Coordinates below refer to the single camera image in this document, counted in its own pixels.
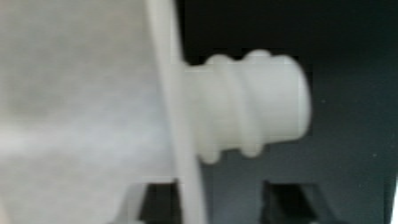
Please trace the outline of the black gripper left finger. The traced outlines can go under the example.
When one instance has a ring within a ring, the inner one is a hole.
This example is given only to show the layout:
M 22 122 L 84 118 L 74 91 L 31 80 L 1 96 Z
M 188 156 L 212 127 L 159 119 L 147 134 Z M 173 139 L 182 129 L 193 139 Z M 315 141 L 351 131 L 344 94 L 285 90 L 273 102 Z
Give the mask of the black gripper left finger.
M 120 224 L 180 224 L 177 184 L 136 183 L 125 195 Z

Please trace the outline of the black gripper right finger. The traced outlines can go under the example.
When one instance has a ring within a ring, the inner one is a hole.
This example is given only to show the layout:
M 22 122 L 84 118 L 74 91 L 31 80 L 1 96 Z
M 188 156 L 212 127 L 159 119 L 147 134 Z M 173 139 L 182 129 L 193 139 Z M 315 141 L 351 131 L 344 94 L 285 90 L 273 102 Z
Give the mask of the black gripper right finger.
M 330 224 L 331 212 L 310 183 L 262 182 L 260 224 Z

